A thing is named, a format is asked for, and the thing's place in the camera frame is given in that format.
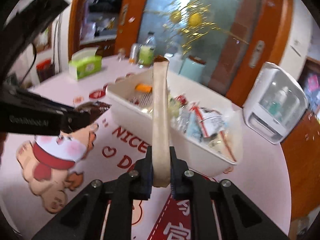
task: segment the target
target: beige tube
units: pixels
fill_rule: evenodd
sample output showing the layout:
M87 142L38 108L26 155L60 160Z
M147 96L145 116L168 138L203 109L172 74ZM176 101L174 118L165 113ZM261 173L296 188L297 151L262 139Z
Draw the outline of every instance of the beige tube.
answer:
M153 64L153 126L152 165L153 186L167 187L170 183L170 149L168 119L167 73L169 60L156 56Z

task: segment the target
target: storage box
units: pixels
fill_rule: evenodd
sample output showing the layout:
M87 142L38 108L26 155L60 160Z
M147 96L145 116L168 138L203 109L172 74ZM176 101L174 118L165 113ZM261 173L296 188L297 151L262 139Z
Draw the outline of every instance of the storage box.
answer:
M97 48L81 49L72 55L69 74L79 80L101 70L102 56L95 55Z
M243 156L241 111L234 112L230 100L173 72L168 71L167 82L173 96L184 93L188 101L200 102L200 106L218 110L225 116L230 129L228 133L231 140L230 147L236 162L209 148L205 143L199 143L196 139L171 128L171 145L175 147L177 157L185 160L193 170L208 177L221 174L237 165ZM143 113L141 108L127 101L139 83L152 85L152 69L108 85L107 96L111 100L114 121L151 144L152 116Z

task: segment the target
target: white plastic bin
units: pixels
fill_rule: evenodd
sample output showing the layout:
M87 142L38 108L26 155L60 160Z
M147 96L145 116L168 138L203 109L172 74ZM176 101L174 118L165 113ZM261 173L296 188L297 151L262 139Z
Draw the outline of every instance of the white plastic bin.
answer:
M236 162L209 148L205 143L199 143L171 128L171 145L175 147L177 157L185 160L193 170L208 177L214 177L237 165L243 157L241 112L232 110L230 100L183 76L168 71L167 81L172 96L184 93L188 101L200 102L201 107L218 110L224 115L228 122L230 147ZM152 69L108 85L107 96L111 100L110 110L114 121L151 144L152 116L141 112L141 108L127 101L139 83L152 85Z

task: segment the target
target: power cord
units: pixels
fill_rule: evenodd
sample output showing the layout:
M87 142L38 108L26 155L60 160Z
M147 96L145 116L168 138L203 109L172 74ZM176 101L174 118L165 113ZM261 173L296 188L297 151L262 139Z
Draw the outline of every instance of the power cord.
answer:
M28 76L30 70L32 69L33 65L35 64L36 62L36 58L37 58L37 48L36 46L34 45L34 43L31 43L32 44L32 47L33 47L33 55L34 55L34 58L33 58L33 62L31 64L31 67L28 69L27 73L25 74L25 76L23 77L23 79L21 80L21 82L19 83L19 86L22 85L22 83L24 82L24 80L26 79L26 77Z

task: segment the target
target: metal bolt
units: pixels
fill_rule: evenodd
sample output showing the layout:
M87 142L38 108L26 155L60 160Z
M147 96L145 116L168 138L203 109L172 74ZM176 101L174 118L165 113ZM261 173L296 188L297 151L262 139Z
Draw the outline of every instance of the metal bolt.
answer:
M132 170L129 172L129 175L134 178L134 177L139 176L139 172L136 170Z
M194 173L193 171L190 171L190 170L184 172L184 175L185 175L186 177L193 177L194 174L195 174L195 173Z
M221 185L223 187L230 187L231 186L231 181L230 180L227 180L227 179L224 179L222 182L221 182Z
M101 180L95 179L91 182L92 187L100 187L102 185Z

